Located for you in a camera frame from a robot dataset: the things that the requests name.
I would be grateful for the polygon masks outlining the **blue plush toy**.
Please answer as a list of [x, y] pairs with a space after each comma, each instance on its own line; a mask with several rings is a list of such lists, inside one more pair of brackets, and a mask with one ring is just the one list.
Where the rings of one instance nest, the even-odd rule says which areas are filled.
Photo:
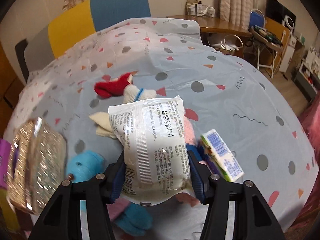
[[[105, 159], [92, 151], [82, 152], [68, 161], [66, 176], [74, 183], [91, 179], [105, 171]], [[152, 228], [153, 219], [146, 208], [131, 204], [112, 223], [133, 237], [144, 236]]]

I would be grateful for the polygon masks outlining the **white plastic snack packet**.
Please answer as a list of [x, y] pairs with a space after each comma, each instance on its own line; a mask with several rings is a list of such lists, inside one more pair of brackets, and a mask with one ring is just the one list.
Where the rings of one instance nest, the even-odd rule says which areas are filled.
[[124, 147], [124, 198], [152, 206], [179, 193], [195, 196], [179, 96], [110, 106], [108, 114]]

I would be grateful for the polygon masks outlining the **green white tissue pack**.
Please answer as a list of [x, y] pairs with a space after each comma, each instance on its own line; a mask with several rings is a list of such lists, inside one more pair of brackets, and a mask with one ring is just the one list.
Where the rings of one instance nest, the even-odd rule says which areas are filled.
[[201, 134], [201, 141], [210, 162], [215, 165], [225, 180], [236, 182], [244, 175], [235, 156], [215, 129]]

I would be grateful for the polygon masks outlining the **pink cloth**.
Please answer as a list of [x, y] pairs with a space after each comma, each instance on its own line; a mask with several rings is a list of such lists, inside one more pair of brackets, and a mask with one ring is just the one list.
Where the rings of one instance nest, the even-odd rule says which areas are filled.
[[113, 204], [107, 204], [110, 221], [114, 221], [115, 219], [117, 219], [130, 204], [130, 201], [121, 197], [118, 198]]

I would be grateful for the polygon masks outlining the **purple cardboard box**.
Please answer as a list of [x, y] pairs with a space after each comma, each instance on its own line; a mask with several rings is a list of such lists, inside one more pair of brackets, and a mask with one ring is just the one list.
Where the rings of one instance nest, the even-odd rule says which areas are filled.
[[11, 144], [0, 139], [0, 187], [7, 188], [7, 170]]

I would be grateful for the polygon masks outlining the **pink towel blue band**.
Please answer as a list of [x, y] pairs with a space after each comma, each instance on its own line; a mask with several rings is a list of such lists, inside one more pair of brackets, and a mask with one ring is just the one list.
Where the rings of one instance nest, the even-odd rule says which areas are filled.
[[191, 193], [178, 193], [175, 198], [183, 204], [196, 206], [198, 204], [210, 205], [216, 196], [216, 181], [209, 167], [200, 155], [200, 146], [197, 144], [193, 126], [189, 119], [184, 116], [184, 140], [190, 167]]

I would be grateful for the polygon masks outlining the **white handbag under desk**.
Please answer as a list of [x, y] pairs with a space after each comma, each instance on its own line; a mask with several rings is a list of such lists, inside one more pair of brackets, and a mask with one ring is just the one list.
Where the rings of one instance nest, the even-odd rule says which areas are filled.
[[234, 55], [244, 47], [241, 38], [234, 34], [212, 34], [208, 43], [214, 49], [228, 55]]

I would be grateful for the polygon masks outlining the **white round fan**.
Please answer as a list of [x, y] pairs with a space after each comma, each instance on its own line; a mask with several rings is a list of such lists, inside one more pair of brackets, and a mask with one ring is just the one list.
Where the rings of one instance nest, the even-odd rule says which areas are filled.
[[295, 28], [295, 23], [292, 20], [292, 18], [288, 15], [285, 15], [282, 21], [282, 25], [284, 27], [286, 27], [287, 29], [289, 29], [289, 31], [293, 32], [294, 28]]

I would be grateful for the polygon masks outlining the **gold ornate tissue box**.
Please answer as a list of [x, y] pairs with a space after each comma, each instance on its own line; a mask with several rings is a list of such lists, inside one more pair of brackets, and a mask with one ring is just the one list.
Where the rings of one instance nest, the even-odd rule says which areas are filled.
[[67, 142], [38, 117], [15, 133], [9, 153], [8, 198], [17, 209], [39, 215], [65, 178]]

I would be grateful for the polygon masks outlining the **blue folding chair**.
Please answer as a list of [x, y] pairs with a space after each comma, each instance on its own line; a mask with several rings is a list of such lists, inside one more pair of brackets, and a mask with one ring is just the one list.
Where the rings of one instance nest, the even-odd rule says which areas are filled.
[[265, 16], [259, 9], [252, 9], [250, 12], [248, 29], [250, 30], [255, 26], [260, 28], [265, 27]]

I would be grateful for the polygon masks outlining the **red knitted sock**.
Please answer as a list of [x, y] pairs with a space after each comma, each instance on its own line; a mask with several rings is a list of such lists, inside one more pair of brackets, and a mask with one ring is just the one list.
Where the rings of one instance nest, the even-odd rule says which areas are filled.
[[103, 99], [108, 99], [113, 96], [122, 96], [124, 89], [132, 84], [132, 74], [125, 73], [114, 80], [105, 82], [97, 82], [94, 85], [94, 91]]

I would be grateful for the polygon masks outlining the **grey yellow blue sofa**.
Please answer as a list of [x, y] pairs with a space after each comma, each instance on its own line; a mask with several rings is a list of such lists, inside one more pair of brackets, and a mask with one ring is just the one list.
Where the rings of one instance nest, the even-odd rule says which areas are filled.
[[15, 46], [24, 79], [84, 38], [131, 18], [150, 17], [148, 0], [86, 0], [52, 20], [32, 39]]

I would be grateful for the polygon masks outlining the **wooden board panel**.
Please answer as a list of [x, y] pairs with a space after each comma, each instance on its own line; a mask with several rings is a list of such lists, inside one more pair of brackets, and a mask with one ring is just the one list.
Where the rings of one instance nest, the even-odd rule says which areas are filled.
[[268, 68], [263, 67], [263, 69], [271, 75], [272, 73], [276, 74], [282, 62], [282, 58], [290, 39], [290, 30], [281, 23], [278, 23], [268, 17], [265, 18], [265, 29], [269, 33], [272, 33], [274, 37], [282, 43], [281, 46], [279, 44], [267, 42], [260, 46], [259, 66], [268, 66]]

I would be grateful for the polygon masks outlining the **black monitor screen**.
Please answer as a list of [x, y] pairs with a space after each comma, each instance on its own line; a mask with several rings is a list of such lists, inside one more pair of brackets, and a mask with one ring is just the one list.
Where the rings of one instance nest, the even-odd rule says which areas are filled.
[[292, 18], [296, 26], [296, 16], [294, 13], [289, 11], [286, 7], [280, 4], [277, 0], [267, 0], [265, 16], [282, 24], [283, 18], [288, 15]]

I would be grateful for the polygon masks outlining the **bottles and boxes on desk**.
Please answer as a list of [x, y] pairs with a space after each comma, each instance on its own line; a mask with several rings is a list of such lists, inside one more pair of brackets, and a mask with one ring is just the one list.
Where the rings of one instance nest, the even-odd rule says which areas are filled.
[[187, 15], [215, 18], [216, 10], [214, 7], [205, 5], [199, 0], [187, 0], [185, 3]]

